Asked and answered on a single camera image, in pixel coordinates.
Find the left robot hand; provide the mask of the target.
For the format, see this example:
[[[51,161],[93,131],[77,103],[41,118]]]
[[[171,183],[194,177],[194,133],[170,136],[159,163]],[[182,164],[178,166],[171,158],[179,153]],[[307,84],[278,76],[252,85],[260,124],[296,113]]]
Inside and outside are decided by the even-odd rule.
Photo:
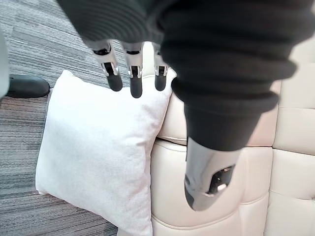
[[[142,95],[143,44],[154,46],[155,88],[169,69],[187,124],[185,196],[208,209],[230,184],[240,150],[290,78],[294,46],[315,31],[312,0],[60,0],[58,5],[122,89],[111,40],[124,49],[134,98]]]

